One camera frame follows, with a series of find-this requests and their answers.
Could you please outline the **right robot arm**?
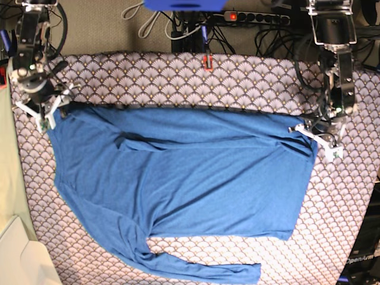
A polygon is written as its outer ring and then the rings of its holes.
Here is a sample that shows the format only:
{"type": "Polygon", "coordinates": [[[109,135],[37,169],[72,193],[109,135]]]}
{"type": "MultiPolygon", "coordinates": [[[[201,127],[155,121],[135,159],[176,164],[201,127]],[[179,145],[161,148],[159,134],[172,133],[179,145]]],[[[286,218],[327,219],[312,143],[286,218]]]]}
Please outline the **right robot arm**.
{"type": "Polygon", "coordinates": [[[26,96],[15,106],[34,118],[37,130],[42,134],[55,128],[55,111],[69,104],[73,90],[79,87],[78,84],[67,84],[58,77],[58,73],[68,66],[67,61],[61,60],[54,67],[50,65],[61,54],[65,44],[68,20],[58,1],[15,3],[24,8],[24,13],[17,23],[17,48],[8,61],[8,76],[11,84],[26,96]],[[63,24],[57,48],[50,44],[50,8],[57,8],[63,24]]]}

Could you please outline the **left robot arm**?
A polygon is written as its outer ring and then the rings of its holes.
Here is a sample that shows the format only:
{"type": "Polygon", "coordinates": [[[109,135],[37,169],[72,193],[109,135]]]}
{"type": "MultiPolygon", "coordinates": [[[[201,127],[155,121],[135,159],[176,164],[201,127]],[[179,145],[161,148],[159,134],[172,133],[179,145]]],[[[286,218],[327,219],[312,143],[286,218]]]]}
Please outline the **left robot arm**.
{"type": "Polygon", "coordinates": [[[299,132],[316,141],[329,162],[343,158],[341,140],[348,118],[357,111],[352,54],[357,36],[352,6],[352,1],[308,1],[306,6],[312,33],[305,35],[301,43],[312,41],[320,48],[322,87],[313,87],[304,80],[299,66],[301,48],[294,53],[297,79],[304,89],[319,94],[319,99],[313,116],[290,127],[289,132],[299,132]]]}

